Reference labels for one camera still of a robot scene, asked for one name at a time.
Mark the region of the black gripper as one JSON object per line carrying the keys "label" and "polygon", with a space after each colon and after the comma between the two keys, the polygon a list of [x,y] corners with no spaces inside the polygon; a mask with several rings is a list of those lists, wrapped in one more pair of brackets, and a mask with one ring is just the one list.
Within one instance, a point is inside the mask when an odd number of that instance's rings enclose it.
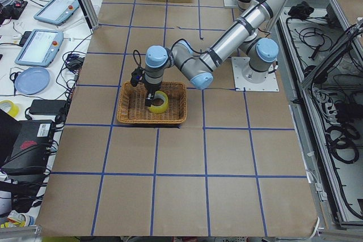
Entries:
{"label": "black gripper", "polygon": [[149,82],[145,82],[144,86],[147,90],[146,93],[146,99],[145,99],[145,106],[146,107],[151,107],[153,105],[153,101],[155,98],[155,93],[157,91],[160,90],[161,88],[161,83],[157,83],[157,84],[151,84]]}

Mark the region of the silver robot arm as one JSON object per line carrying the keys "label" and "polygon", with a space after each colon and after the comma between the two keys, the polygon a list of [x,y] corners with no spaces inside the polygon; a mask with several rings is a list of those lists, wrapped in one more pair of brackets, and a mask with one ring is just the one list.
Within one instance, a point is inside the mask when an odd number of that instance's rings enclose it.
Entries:
{"label": "silver robot arm", "polygon": [[283,0],[237,0],[249,7],[206,51],[193,52],[191,46],[180,39],[171,48],[153,45],[146,51],[142,81],[147,90],[145,104],[151,106],[160,89],[164,71],[176,66],[197,89],[206,89],[213,81],[213,71],[227,57],[240,49],[250,58],[249,67],[258,74],[266,74],[277,58],[278,45],[269,38],[258,37],[258,28],[272,19],[282,8]]}

